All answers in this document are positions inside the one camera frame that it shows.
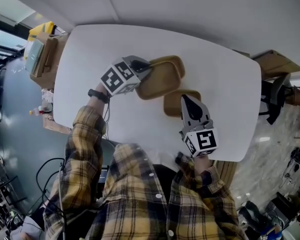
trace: white table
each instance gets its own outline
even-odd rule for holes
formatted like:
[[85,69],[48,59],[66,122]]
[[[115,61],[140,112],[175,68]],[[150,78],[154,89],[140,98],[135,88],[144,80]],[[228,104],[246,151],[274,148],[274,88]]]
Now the white table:
[[[193,36],[130,25],[81,25],[62,53],[54,89],[54,119],[72,127],[89,89],[105,68],[129,55],[146,60],[179,56],[185,67],[181,88],[197,90],[217,128],[219,148],[210,159],[238,162],[253,137],[261,97],[259,65],[228,48]],[[142,100],[137,93],[115,95],[110,102],[109,138],[139,143],[157,151],[189,154],[179,131],[180,118],[168,117],[163,97]]]

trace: shirt sleeve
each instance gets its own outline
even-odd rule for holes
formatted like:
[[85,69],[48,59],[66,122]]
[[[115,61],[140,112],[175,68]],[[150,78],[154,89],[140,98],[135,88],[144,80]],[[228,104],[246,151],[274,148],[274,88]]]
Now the shirt sleeve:
[[[101,137],[106,124],[96,110],[82,107],[74,122],[65,147],[65,165],[61,175],[61,197],[64,214],[70,221],[95,199],[103,156]],[[59,176],[54,181],[44,213],[44,227],[47,239],[56,239],[62,231]]]
[[220,179],[217,169],[212,166],[201,173],[196,180],[196,191],[204,204],[213,213],[215,222],[228,240],[245,240],[246,235],[239,227],[235,201]]

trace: yellow plaid shirt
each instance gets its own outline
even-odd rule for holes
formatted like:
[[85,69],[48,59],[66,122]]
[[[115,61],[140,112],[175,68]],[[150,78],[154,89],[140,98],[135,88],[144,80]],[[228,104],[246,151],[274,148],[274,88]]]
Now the yellow plaid shirt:
[[[61,176],[67,239],[245,239],[234,200],[216,168],[196,175],[193,160],[182,153],[175,160],[179,172],[167,203],[147,154],[137,144],[117,145],[96,205],[104,130],[105,122],[92,107],[80,109]],[[62,237],[62,216],[55,207],[60,207],[58,184],[57,178],[43,215],[47,239]]]

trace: smartwatch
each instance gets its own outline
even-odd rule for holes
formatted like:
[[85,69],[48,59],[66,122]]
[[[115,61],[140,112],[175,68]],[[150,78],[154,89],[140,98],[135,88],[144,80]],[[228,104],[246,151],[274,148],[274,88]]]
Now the smartwatch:
[[88,91],[88,96],[89,97],[91,97],[91,96],[97,97],[99,100],[103,101],[105,104],[108,104],[109,100],[110,100],[110,97],[108,95],[105,95],[103,92],[96,91],[93,89],[90,89]]

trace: floor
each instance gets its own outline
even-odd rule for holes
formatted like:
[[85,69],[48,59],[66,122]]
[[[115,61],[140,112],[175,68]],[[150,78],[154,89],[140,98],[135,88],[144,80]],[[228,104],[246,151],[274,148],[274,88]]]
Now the floor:
[[[24,69],[23,59],[6,65],[2,97],[2,122],[0,122],[0,156],[4,169],[13,178],[12,186],[19,198],[27,197],[19,208],[27,211],[41,196],[36,183],[40,166],[51,158],[64,157],[67,135],[43,128],[40,116],[29,115],[41,104],[41,88],[34,83]],[[102,144],[103,162],[109,164],[113,148]],[[44,185],[48,177],[59,169],[59,162],[52,161],[39,175]],[[48,189],[53,184],[51,179]]]
[[[12,182],[19,198],[27,197],[21,209],[27,211],[41,196],[36,184],[36,173],[50,158],[64,156],[67,135],[43,128],[40,116],[30,116],[29,111],[41,103],[41,88],[31,81],[24,70],[24,61],[16,59],[6,65],[2,97],[2,122],[0,123],[0,156],[8,176],[18,178]],[[300,184],[300,169],[292,176],[295,184],[279,188],[282,175],[295,147],[300,147],[300,107],[285,105],[274,125],[267,116],[258,118],[256,130],[245,158],[238,164],[230,187],[237,207],[246,200],[264,208],[279,191],[293,192]],[[104,164],[109,164],[113,148],[102,143]],[[39,175],[43,185],[50,174],[57,171],[59,163],[52,161]]]

